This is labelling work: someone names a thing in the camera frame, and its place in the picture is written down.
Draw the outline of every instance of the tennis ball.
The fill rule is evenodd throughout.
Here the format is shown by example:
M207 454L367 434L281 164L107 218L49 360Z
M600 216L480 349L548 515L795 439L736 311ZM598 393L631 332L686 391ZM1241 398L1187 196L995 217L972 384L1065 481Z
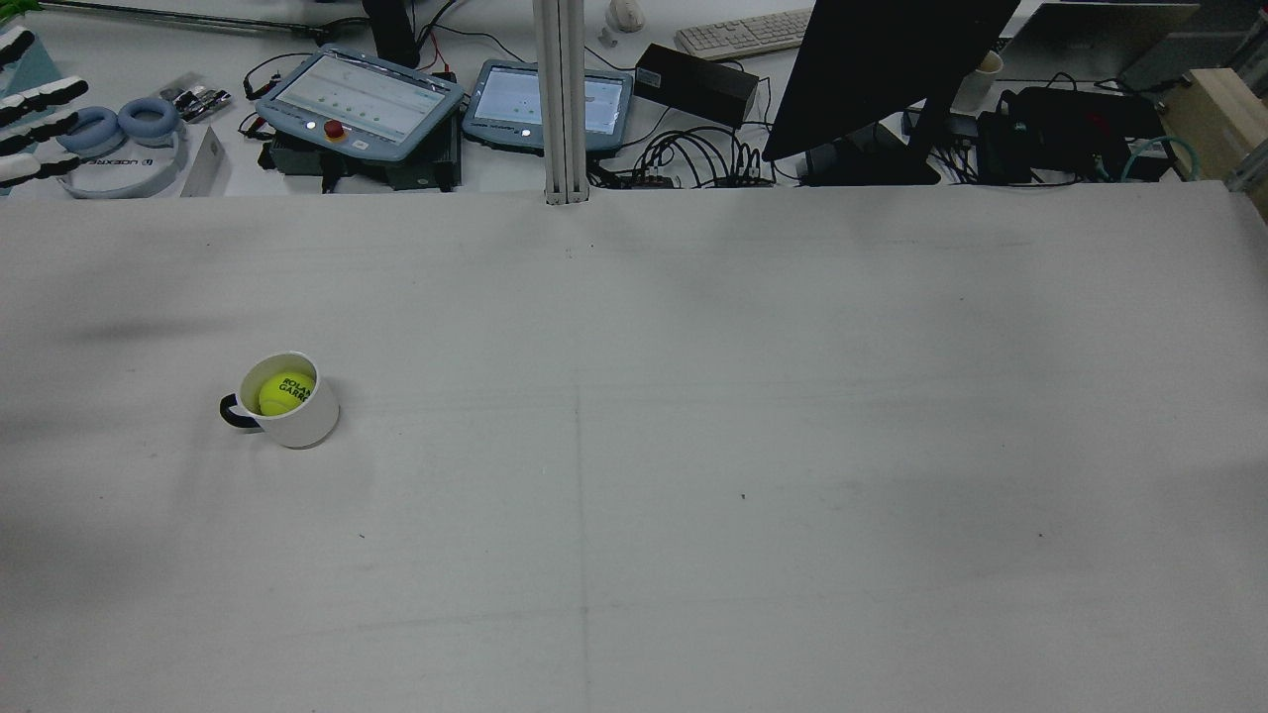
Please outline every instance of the tennis ball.
M316 384L307 374L281 372L260 387L260 415L280 416L312 396Z

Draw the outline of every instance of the robotic hand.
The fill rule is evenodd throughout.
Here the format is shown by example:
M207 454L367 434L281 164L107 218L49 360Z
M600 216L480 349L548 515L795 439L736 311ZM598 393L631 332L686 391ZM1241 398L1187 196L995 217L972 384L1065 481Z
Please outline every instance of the robotic hand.
M5 13L24 3L27 0L0 0L0 20L8 16ZM34 33L23 27L0 34L0 71L4 71L5 65L19 60L34 41ZM79 115L74 112L56 113L23 123L10 131L4 129L28 114L67 104L85 91L87 82L71 76L0 99L0 188L65 175L80 165L80 159L71 154L55 156L51 161L43 162L30 154L19 154L32 143L48 141L71 131L79 121Z

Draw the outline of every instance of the black monitor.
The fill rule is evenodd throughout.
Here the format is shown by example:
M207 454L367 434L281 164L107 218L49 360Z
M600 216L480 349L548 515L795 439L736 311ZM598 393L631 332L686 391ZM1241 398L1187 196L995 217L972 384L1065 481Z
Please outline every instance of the black monitor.
M819 0L762 159L806 151L809 185L938 183L933 129L1018 3ZM877 123L921 99L909 143Z

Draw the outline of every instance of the black mug handle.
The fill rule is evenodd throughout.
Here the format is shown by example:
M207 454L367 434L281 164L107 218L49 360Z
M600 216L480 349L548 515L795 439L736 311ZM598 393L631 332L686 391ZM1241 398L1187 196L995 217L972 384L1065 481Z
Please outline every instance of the black mug handle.
M221 417L224 422L236 429L257 429L260 428L260 421L256 421L251 416L242 416L230 411L231 407L237 406L237 395L228 395L221 398Z

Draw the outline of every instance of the white keyboard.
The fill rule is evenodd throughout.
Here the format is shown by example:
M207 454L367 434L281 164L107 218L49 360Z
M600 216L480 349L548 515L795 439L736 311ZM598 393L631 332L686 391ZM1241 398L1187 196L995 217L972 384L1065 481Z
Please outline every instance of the white keyboard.
M812 8L682 28L673 41L701 60L735 60L801 46Z

